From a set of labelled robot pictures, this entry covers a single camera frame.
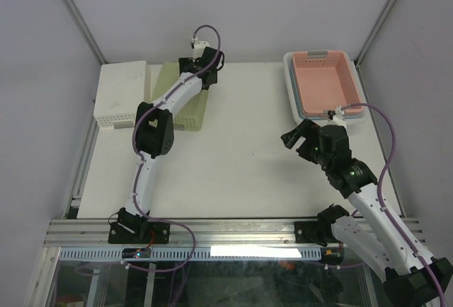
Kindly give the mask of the green perforated basket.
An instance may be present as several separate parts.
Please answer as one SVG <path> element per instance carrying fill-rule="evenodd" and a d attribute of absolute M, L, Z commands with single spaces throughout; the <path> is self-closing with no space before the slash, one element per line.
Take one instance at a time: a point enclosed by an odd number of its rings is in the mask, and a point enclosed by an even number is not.
<path fill-rule="evenodd" d="M 180 76 L 179 65 L 176 62 L 165 62 L 157 79 L 151 82 L 151 101 L 161 97 Z M 209 92 L 202 90 L 191 98 L 177 115 L 173 116 L 173 126 L 176 130 L 197 132 L 202 129 Z"/>

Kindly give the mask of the white perforated basket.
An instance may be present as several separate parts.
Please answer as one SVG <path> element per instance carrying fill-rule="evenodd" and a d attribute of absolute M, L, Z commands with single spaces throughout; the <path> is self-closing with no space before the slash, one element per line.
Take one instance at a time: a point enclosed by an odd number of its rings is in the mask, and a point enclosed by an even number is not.
<path fill-rule="evenodd" d="M 151 101 L 151 69 L 145 61 L 104 64 L 93 117 L 101 129 L 134 126 L 140 103 Z"/>

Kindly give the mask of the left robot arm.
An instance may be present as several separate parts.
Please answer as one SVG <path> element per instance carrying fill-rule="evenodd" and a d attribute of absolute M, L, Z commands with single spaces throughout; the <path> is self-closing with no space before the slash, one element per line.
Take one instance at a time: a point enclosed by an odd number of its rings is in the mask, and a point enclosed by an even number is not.
<path fill-rule="evenodd" d="M 196 95 L 217 83 L 217 73 L 224 63 L 224 53 L 205 47 L 194 59 L 180 58 L 180 76 L 160 97 L 137 108 L 132 146 L 137 154 L 137 172 L 117 222 L 133 242 L 143 241 L 148 234 L 149 194 L 156 180 L 159 162 L 174 143 L 173 119 Z"/>

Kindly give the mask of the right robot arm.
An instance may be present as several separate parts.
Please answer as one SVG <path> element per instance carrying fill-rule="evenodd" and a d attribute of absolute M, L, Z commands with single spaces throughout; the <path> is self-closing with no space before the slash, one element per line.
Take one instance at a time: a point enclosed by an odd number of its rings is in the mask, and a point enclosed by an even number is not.
<path fill-rule="evenodd" d="M 351 248 L 381 279 L 393 306 L 446 306 L 451 262 L 436 258 L 387 205 L 374 173 L 353 157 L 346 128 L 305 119 L 281 140 L 287 149 L 296 149 L 299 157 L 320 166 L 329 184 L 371 228 L 363 231 L 346 209 L 335 204 L 302 229 L 303 238 L 322 246 L 338 241 Z"/>

